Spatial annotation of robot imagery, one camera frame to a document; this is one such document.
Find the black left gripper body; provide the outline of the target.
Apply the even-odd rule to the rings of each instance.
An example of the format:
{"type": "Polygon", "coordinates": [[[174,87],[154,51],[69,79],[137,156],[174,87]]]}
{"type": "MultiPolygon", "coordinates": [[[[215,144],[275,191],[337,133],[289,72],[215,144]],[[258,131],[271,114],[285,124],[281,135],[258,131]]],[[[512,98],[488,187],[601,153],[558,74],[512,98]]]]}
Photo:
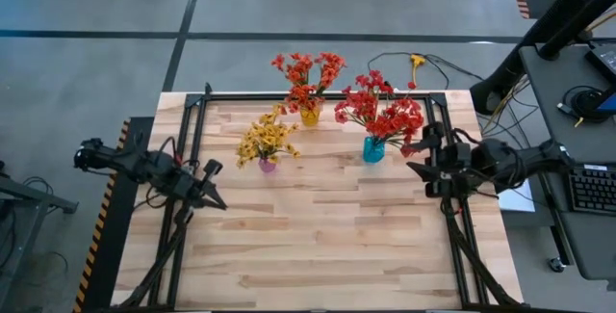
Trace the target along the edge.
{"type": "Polygon", "coordinates": [[[203,168],[204,176],[198,178],[195,175],[195,169],[191,166],[184,166],[182,171],[189,177],[191,188],[196,193],[204,194],[204,185],[206,182],[212,182],[212,179],[220,173],[223,164],[215,159],[210,159],[203,168]]]}

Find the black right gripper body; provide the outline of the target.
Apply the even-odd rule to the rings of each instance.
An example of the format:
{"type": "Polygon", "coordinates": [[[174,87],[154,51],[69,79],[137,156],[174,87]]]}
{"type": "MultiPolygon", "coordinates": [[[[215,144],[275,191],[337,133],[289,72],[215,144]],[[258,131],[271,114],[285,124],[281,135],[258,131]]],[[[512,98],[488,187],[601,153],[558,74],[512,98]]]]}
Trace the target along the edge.
{"type": "Polygon", "coordinates": [[[472,166],[471,146],[462,141],[457,128],[447,130],[444,123],[436,121],[423,128],[423,138],[428,140],[429,157],[425,160],[435,169],[425,185],[427,197],[467,198],[472,184],[468,170],[472,166]]]}

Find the orange artificial flower bunch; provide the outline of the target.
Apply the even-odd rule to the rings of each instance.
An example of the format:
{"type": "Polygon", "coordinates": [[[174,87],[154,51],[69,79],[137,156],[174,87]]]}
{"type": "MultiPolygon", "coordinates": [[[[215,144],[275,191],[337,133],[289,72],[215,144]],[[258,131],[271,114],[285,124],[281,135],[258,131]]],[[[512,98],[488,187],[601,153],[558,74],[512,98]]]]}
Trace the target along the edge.
{"type": "Polygon", "coordinates": [[[321,52],[314,63],[320,69],[319,83],[315,92],[316,104],[320,106],[324,100],[323,93],[333,85],[341,70],[347,65],[342,56],[332,52],[321,52]]]}
{"type": "Polygon", "coordinates": [[[285,102],[293,114],[301,110],[315,111],[323,103],[323,98],[317,95],[315,86],[295,85],[289,90],[285,102]]]}
{"type": "Polygon", "coordinates": [[[290,58],[291,61],[287,63],[285,57],[282,54],[278,54],[270,64],[284,74],[285,79],[291,83],[291,87],[295,85],[310,85],[309,72],[313,66],[311,56],[293,53],[290,55],[290,58]]]}

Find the blue glass vase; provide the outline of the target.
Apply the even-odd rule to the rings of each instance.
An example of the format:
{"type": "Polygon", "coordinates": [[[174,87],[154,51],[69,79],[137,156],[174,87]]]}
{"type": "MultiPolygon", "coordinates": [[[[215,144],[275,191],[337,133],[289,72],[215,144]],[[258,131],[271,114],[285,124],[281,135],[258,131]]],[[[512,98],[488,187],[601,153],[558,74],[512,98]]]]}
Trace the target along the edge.
{"type": "Polygon", "coordinates": [[[363,160],[369,164],[378,163],[385,156],[385,143],[377,138],[368,136],[364,140],[363,160]]]}

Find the yellow glass vase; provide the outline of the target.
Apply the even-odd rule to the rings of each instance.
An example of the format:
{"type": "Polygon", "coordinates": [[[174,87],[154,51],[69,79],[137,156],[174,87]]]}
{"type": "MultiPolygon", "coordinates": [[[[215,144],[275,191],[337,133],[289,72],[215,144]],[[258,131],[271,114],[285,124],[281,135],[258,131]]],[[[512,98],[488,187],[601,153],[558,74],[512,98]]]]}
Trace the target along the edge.
{"type": "Polygon", "coordinates": [[[319,123],[321,115],[321,107],[316,106],[313,108],[301,107],[299,109],[300,119],[304,126],[311,127],[316,126],[319,123]]]}

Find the white paper sheet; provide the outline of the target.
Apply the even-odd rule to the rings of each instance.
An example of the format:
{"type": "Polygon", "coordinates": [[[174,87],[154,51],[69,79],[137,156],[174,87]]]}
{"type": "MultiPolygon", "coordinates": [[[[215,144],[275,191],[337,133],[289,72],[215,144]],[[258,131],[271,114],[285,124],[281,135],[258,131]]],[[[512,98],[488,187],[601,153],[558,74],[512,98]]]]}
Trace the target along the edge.
{"type": "Polygon", "coordinates": [[[508,189],[498,193],[499,206],[502,211],[534,213],[535,205],[532,198],[529,180],[516,189],[508,189]]]}

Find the yellow power plug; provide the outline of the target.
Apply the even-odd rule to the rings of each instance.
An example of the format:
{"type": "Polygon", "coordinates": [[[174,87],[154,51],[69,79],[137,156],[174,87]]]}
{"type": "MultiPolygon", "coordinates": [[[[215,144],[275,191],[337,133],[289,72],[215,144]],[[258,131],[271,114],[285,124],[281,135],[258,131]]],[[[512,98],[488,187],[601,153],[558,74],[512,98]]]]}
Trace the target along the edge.
{"type": "Polygon", "coordinates": [[[415,90],[418,87],[417,71],[418,71],[418,68],[425,63],[425,57],[419,54],[412,54],[410,56],[410,62],[412,66],[411,67],[411,81],[409,82],[408,87],[411,90],[415,90]]]}

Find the grey office desk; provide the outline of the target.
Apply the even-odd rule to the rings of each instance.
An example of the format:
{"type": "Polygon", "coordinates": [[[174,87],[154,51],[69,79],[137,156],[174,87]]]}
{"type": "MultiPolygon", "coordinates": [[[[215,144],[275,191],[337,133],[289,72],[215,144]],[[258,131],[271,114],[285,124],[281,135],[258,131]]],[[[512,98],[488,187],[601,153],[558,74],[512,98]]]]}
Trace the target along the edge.
{"type": "MultiPolygon", "coordinates": [[[[564,145],[568,154],[582,164],[616,164],[616,120],[583,122],[557,110],[557,104],[573,87],[605,90],[608,82],[591,66],[586,46],[566,47],[554,60],[541,58],[535,47],[519,53],[550,137],[564,145]]],[[[578,213],[571,209],[566,176],[546,175],[564,232],[582,277],[616,281],[616,217],[578,213]]]]}

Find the black computer keyboard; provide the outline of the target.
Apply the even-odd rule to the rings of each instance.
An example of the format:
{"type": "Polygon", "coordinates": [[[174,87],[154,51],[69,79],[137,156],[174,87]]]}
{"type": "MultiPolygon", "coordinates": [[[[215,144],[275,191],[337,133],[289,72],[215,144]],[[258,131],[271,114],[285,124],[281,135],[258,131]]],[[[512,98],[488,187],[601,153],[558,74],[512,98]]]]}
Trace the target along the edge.
{"type": "Polygon", "coordinates": [[[570,169],[567,178],[573,211],[616,216],[616,170],[585,165],[570,169]]]}

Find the grey side desk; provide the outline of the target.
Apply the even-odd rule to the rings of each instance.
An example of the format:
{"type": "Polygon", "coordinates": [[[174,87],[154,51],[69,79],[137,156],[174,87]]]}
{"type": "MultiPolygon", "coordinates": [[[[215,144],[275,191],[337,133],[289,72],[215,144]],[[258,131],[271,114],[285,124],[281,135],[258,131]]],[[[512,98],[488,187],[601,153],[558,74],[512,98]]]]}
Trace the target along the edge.
{"type": "Polygon", "coordinates": [[[48,214],[74,214],[78,208],[77,202],[55,196],[42,177],[15,181],[4,172],[4,166],[0,161],[0,310],[12,287],[23,281],[26,262],[48,214]]]}

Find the black tower fan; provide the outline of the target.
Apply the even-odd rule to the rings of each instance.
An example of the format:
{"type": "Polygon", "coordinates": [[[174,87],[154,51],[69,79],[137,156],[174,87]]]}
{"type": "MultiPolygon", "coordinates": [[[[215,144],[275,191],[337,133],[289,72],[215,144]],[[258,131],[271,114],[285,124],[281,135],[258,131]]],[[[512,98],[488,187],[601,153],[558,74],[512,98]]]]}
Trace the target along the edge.
{"type": "Polygon", "coordinates": [[[493,114],[490,96],[503,101],[520,81],[524,75],[522,48],[540,43],[540,55],[550,59],[614,4],[616,0],[554,0],[495,71],[470,88],[475,110],[483,115],[493,114]]]}

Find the black laptop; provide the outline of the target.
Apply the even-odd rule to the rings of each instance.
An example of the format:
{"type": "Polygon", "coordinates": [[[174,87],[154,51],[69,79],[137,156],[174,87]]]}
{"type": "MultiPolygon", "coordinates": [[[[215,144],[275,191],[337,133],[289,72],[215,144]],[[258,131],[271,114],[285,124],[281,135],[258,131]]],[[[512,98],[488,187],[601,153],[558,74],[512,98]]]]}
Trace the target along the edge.
{"type": "Polygon", "coordinates": [[[616,83],[616,44],[591,48],[585,54],[585,59],[605,79],[616,83]]]}

